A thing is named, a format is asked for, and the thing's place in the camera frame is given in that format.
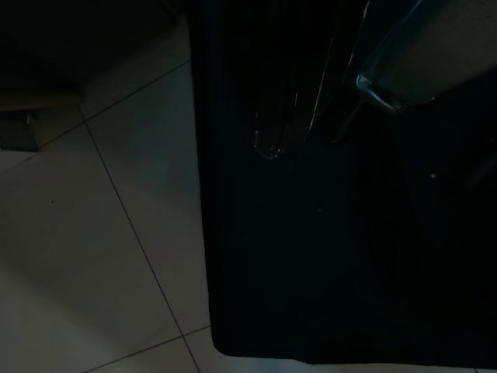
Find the black cloth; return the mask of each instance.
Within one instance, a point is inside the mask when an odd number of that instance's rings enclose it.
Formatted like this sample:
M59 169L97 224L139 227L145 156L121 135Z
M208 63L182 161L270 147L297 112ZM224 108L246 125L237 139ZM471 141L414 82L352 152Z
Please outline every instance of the black cloth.
M387 3L371 3L358 55L402 13ZM497 368L494 176L465 190L492 154L496 74L396 117L365 106L345 144L316 130L270 161L252 146L225 10L199 0L189 20L216 348Z

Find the tile grout line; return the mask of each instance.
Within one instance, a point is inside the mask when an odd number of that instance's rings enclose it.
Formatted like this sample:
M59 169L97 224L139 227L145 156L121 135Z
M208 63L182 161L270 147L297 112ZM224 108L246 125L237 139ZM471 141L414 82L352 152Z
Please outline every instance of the tile grout line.
M189 335L192 335L192 334L195 334L195 333L201 332L202 330L205 330L205 329L208 329L208 328L210 328L210 325L208 325L208 326L204 326L204 327L199 328L199 329L195 329L195 330L194 330L194 331L192 331L192 332L188 332L188 333L186 333L184 336L189 336ZM165 344L167 344L167 343L174 342L175 340L179 340L179 339L181 339L182 337L183 337L183 336L175 336L174 338L171 338L170 340L165 340L164 342L157 343L157 344L155 344L155 345L153 345L153 346L150 346L150 347L146 347L146 348L144 348L144 349L142 349L142 350L139 350L139 351L133 352L132 354L128 354L128 355L123 356L123 357L119 357L119 358L117 358L117 359L115 359L115 360L109 361L108 363L101 364L101 365L99 365L98 367L94 367L94 368L89 369L88 371L84 371L83 373L90 373L90 372L92 372L92 371L96 371L97 369L100 369L100 368L106 367L107 365L111 365L111 364L117 363L117 362L119 362L119 361L122 361L122 360L128 359L129 357L133 357L133 356L138 355L138 354L141 354L141 353L143 353L143 352L147 352L148 350L153 350L153 349L154 349L154 348L156 348L156 347L160 347L160 346L165 345Z
M164 78L165 76L171 74L172 72L182 68L183 66L185 66L186 64L189 64L190 63L190 58L188 60L186 60L185 62L177 65L176 67L172 68L171 70L165 72L164 74L161 74L159 75L157 78L154 78L153 80L151 80L150 82L146 83L145 85L141 86L140 88L137 88L135 89L132 93L129 93L127 94L125 97L121 98L121 99L118 99L115 103L111 103L110 105L108 105L107 107L105 107L104 109L100 110L99 112L91 115L88 117L88 119L85 117L85 115L83 114L83 110L81 109L81 106L78 104L76 105L76 107L78 108L78 112L81 114L82 116L82 121L79 122L78 124L75 124L74 126L72 126L71 128L67 129L66 131L62 132L61 134L59 134L58 136L56 136L55 138L52 138L51 140L47 141L45 144L42 144L39 146L39 150L45 148L46 146L50 145L51 143L55 142L56 140L58 140L59 138L62 138L64 137L66 134L68 134L69 132L75 130L76 128L84 125L86 122L98 117L99 115L105 113L107 110L109 109L112 109L113 107L115 107L115 105L119 104L119 103L122 103L125 99L129 99L130 97L132 97L133 95L135 95L136 93L139 93L141 90L147 88L148 86L154 84L155 82L161 80L162 78Z
M145 258L145 260L146 260L146 262L148 264L148 267L150 268L150 271L152 272L152 275L154 276L155 283L157 284L157 286L159 288L159 291L161 292L162 297L164 298L165 303L168 306L169 311L171 312L172 319L174 320L174 322L175 322L175 324L176 324L176 326L178 328L178 331L180 333L180 337L183 339L183 342L185 343L186 348L188 349L188 352L189 352L191 358L193 359L193 363L195 364L197 371L199 373L201 373L199 365L196 363L195 357L193 356L193 353L190 350L188 343L186 342L185 334L183 334L183 331L181 330L181 327L179 326L178 319L176 318L176 316L174 315L174 312L172 311L171 305L169 304L169 301L168 301L167 297L165 296L164 289L162 289L162 286L161 286L161 283L158 280L157 274L154 271L154 268L153 268L153 266L151 264L151 261L148 258L147 253L145 252L143 244L141 243L140 237L138 236L138 233L137 233L137 231L136 231L136 229L135 229L135 227L133 225L133 222L131 221L130 215L128 214L127 209L124 206L124 202L121 199L121 196L119 195L119 192L117 191L116 184L114 183L114 181L112 179L112 176L110 175L109 169L107 168L107 165L106 165L105 161L103 160L102 153L100 152L100 149L99 149L98 145L96 144L96 140L93 137L92 132L90 131L89 125L88 125L88 123L87 123L86 120L83 123L84 123L84 125L86 127L86 130L88 131L89 137L92 139L92 143L95 146L95 150L96 150L97 154L100 157L100 162L102 162L103 168L106 170L107 176L109 177L109 181L110 181L110 183L111 183L111 185L112 185L112 187L114 189L114 192L116 193L117 199L119 200L121 207L123 208L124 214L126 215L126 218L127 218L128 222L130 223L131 230L133 231L134 236L135 236L135 238L136 238L136 240L138 242L138 245L140 246L141 252L143 253L144 258Z

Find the dark fabric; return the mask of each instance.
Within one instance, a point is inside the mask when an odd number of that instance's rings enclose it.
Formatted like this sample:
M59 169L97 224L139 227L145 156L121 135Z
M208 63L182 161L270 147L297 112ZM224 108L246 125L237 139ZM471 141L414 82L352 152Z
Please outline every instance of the dark fabric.
M371 3L357 55L405 9L388 4ZM199 0L190 14L216 348L497 368L495 176L467 182L493 154L497 76L396 117L365 106L344 145L314 131L269 161L252 147L225 9Z

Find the tile floor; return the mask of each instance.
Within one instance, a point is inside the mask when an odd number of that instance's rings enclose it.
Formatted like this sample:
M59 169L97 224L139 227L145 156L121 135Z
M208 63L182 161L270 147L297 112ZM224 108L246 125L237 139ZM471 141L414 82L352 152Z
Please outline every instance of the tile floor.
M185 23L33 124L0 175L0 370L449 373L220 355L210 340Z

